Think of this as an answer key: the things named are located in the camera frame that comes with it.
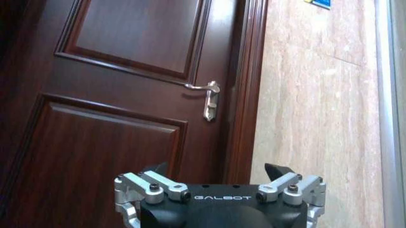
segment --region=beige marble tile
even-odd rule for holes
[[[375,69],[373,0],[336,0],[331,10],[303,0],[269,0],[265,36]]]
[[[251,183],[264,162],[323,176],[319,228],[383,227],[376,70],[265,40]]]

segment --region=dark brown door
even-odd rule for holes
[[[236,0],[30,0],[1,64],[2,227],[120,227],[113,177],[218,182]]]

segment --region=bolt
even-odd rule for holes
[[[188,191],[182,192],[181,195],[180,195],[180,201],[182,203],[188,202],[190,199],[190,193]]]
[[[287,186],[287,191],[296,193],[297,190],[299,190],[299,188],[295,184],[291,184],[289,186]]]
[[[263,192],[256,193],[255,198],[259,203],[264,203],[267,200],[267,195]]]
[[[158,185],[157,184],[149,184],[149,190],[150,191],[157,191],[158,190]]]

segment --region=lever handle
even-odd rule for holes
[[[204,102],[204,110],[202,117],[206,121],[212,121],[216,117],[216,105],[217,105],[217,97],[220,95],[220,86],[216,81],[210,81],[205,86],[193,86],[190,84],[184,85],[189,90],[204,90],[205,91],[205,102]]]
[[[209,90],[214,94],[220,92],[220,87],[217,87],[216,83],[214,85],[205,85],[205,86],[193,86],[190,84],[185,84],[184,87],[188,88],[189,90]]]

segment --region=raised door panel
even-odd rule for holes
[[[165,81],[190,81],[202,0],[77,0],[57,54]]]
[[[7,227],[120,227],[113,178],[181,156],[186,124],[45,96],[13,187]]]

